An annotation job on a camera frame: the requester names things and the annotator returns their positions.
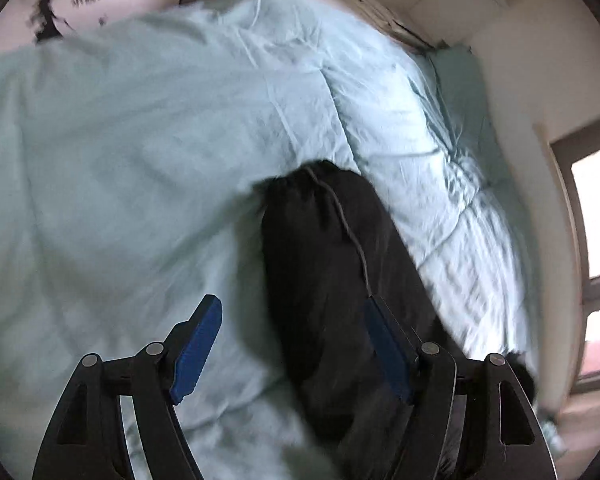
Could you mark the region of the dark framed window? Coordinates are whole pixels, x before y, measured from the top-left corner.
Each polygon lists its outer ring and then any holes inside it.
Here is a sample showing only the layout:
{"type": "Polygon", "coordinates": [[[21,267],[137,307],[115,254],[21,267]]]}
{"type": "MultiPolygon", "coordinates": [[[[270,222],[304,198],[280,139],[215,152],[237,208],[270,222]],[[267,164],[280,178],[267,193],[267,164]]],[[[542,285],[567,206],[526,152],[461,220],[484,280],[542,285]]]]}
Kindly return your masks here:
{"type": "Polygon", "coordinates": [[[575,393],[600,388],[600,118],[550,144],[570,214],[580,281],[575,393]]]}

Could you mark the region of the black hooded jacket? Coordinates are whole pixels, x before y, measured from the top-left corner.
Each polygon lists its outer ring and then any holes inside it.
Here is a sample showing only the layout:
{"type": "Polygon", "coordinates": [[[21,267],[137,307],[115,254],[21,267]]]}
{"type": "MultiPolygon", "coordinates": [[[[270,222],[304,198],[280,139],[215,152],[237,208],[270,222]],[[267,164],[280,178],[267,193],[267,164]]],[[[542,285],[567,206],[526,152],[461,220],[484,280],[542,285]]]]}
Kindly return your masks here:
{"type": "MultiPolygon", "coordinates": [[[[312,431],[345,479],[390,479],[413,407],[391,389],[370,341],[364,304],[377,296],[460,364],[390,214],[363,177],[327,160],[272,180],[262,219],[268,312],[312,431]]],[[[531,403],[519,354],[504,356],[531,403]]],[[[466,411],[456,396],[437,477],[454,479],[466,411]]]]}

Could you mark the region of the teal pillow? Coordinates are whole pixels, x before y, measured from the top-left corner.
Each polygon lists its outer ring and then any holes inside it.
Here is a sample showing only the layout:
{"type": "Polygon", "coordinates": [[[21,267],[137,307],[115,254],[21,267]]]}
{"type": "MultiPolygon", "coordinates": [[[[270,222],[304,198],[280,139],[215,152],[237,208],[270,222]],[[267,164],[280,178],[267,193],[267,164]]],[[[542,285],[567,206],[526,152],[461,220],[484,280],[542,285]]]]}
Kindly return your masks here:
{"type": "Polygon", "coordinates": [[[453,162],[480,177],[484,185],[512,180],[492,122],[479,62],[465,46],[429,51],[424,56],[442,119],[441,140],[453,162]]]}

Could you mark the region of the light teal quilted duvet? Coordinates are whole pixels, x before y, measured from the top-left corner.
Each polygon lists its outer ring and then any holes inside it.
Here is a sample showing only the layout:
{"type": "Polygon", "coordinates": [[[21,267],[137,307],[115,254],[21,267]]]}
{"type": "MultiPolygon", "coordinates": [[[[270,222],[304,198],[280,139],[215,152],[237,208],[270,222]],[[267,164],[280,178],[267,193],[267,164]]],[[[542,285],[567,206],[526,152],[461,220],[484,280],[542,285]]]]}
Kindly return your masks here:
{"type": "Polygon", "coordinates": [[[425,55],[313,0],[201,0],[0,55],[0,461],[31,477],[76,363],[132,356],[204,295],[223,323],[178,408],[208,479],[332,479],[266,316],[260,185],[327,159],[392,215],[468,356],[539,366],[512,180],[453,162],[425,55]]]}

